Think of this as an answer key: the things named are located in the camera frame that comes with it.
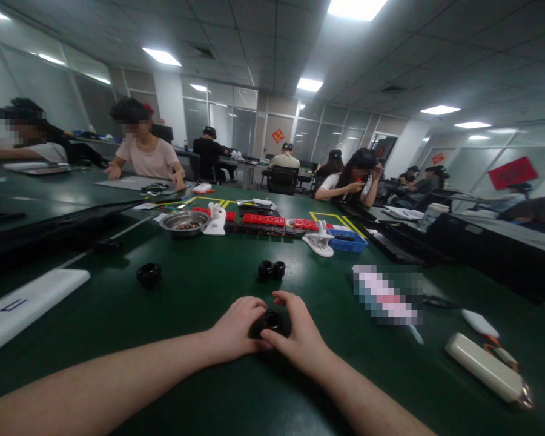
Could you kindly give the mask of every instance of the red component tray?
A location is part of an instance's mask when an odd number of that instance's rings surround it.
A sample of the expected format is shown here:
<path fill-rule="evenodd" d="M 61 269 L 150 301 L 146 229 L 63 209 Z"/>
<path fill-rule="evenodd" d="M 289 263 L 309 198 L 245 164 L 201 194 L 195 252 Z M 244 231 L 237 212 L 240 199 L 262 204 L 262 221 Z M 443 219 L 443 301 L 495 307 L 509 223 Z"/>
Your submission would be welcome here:
<path fill-rule="evenodd" d="M 210 216 L 210 209 L 193 208 L 192 210 L 195 210 L 197 212 L 204 212 L 206 215 Z M 236 212 L 226 212 L 226 221 L 235 221 L 235 220 L 236 220 Z"/>
<path fill-rule="evenodd" d="M 305 228 L 309 230 L 319 230 L 315 221 L 302 220 L 295 218 L 295 228 Z M 333 224 L 327 224 L 327 228 L 333 228 Z"/>
<path fill-rule="evenodd" d="M 243 221 L 248 223 L 265 224 L 265 225 L 277 225 L 277 226 L 286 225 L 286 218 L 273 217 L 273 216 L 267 216 L 267 215 L 245 214 Z"/>

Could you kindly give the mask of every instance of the hand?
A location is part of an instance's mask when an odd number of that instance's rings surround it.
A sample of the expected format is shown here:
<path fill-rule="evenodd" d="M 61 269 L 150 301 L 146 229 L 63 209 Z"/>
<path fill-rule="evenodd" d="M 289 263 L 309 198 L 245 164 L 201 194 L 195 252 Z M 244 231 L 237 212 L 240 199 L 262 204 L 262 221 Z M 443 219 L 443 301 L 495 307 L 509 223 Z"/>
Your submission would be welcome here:
<path fill-rule="evenodd" d="M 215 363 L 229 362 L 245 354 L 273 348 L 263 340 L 248 337 L 250 327 L 266 309 L 266 303 L 257 297 L 241 297 L 232 303 L 230 309 L 207 332 Z"/>
<path fill-rule="evenodd" d="M 172 183 L 176 186 L 176 191 L 181 191 L 186 188 L 186 183 L 183 181 L 183 177 L 179 177 L 178 173 L 174 173 L 171 177 Z"/>
<path fill-rule="evenodd" d="M 103 172 L 109 174 L 109 180 L 116 180 L 121 177 L 121 167 L 115 162 L 109 162 L 109 167 Z"/>
<path fill-rule="evenodd" d="M 363 189 L 365 182 L 353 182 L 345 187 L 345 192 L 359 192 Z"/>
<path fill-rule="evenodd" d="M 285 338 L 272 330 L 263 330 L 261 338 L 279 350 L 297 369 L 314 377 L 326 367 L 332 351 L 325 345 L 301 297 L 284 291 L 272 294 L 276 297 L 274 303 L 286 306 L 289 311 L 291 335 Z"/>

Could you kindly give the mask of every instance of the pink shirt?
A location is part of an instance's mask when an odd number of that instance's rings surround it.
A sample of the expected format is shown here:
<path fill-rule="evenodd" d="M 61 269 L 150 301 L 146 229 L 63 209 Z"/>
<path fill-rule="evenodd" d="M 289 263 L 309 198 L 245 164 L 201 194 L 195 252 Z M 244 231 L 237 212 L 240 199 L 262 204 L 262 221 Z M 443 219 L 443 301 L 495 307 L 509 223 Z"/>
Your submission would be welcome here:
<path fill-rule="evenodd" d="M 157 141 L 155 150 L 146 153 L 137 148 L 135 138 L 128 135 L 119 146 L 115 156 L 131 162 L 140 176 L 171 179 L 174 162 L 179 162 L 174 148 L 163 139 Z"/>

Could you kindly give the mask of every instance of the black cylindrical part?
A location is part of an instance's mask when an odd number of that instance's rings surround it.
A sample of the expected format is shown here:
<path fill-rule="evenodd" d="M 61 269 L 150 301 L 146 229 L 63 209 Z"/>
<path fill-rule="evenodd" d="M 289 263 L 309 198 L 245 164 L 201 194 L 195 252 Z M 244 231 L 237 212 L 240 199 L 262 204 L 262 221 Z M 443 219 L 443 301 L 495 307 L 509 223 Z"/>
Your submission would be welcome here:
<path fill-rule="evenodd" d="M 272 277 L 275 280 L 280 280 L 285 275 L 285 263 L 281 262 L 280 260 L 278 262 L 274 263 L 274 269 L 272 270 Z"/>
<path fill-rule="evenodd" d="M 146 263 L 137 271 L 137 280 L 145 289 L 155 289 L 162 283 L 162 267 L 156 263 Z"/>
<path fill-rule="evenodd" d="M 273 277 L 274 265 L 269 260 L 263 260 L 259 265 L 259 280 L 268 282 Z"/>

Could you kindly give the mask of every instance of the door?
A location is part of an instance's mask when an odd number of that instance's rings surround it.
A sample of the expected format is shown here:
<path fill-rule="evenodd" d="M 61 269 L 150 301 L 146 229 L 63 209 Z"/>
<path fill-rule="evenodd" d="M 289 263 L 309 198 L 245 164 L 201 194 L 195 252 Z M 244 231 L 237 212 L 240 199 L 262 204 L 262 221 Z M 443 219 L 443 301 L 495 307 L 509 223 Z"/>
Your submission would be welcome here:
<path fill-rule="evenodd" d="M 266 120 L 265 148 L 262 157 L 267 154 L 280 154 L 285 142 L 290 142 L 293 118 L 269 115 Z"/>

